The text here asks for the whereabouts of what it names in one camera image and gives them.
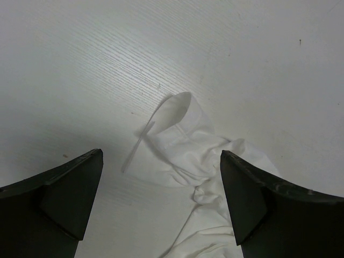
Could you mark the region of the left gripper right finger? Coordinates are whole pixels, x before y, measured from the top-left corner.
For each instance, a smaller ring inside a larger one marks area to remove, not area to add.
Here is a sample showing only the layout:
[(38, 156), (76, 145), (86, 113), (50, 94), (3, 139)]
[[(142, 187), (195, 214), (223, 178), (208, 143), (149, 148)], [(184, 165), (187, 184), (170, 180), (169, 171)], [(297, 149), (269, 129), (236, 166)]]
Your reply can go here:
[(295, 185), (230, 151), (220, 172), (244, 257), (343, 257), (343, 198)]

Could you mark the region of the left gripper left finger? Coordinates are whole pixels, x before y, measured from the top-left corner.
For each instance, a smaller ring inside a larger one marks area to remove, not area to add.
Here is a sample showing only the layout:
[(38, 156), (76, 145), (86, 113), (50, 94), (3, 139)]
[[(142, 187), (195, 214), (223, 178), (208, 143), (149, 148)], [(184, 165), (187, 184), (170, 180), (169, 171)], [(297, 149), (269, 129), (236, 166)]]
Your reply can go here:
[(103, 152), (93, 149), (1, 187), (1, 257), (74, 257), (102, 170)]

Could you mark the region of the white cartoon print t-shirt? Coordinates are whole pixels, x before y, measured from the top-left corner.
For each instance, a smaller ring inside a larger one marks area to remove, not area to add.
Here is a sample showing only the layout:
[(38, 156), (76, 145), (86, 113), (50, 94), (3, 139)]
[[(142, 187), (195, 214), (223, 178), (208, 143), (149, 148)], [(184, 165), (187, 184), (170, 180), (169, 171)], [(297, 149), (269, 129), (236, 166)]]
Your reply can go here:
[(167, 257), (242, 257), (220, 175), (222, 151), (279, 174), (265, 153), (248, 141), (217, 136), (192, 93), (182, 92), (159, 105), (124, 163), (122, 171), (140, 180), (194, 189), (196, 206)]

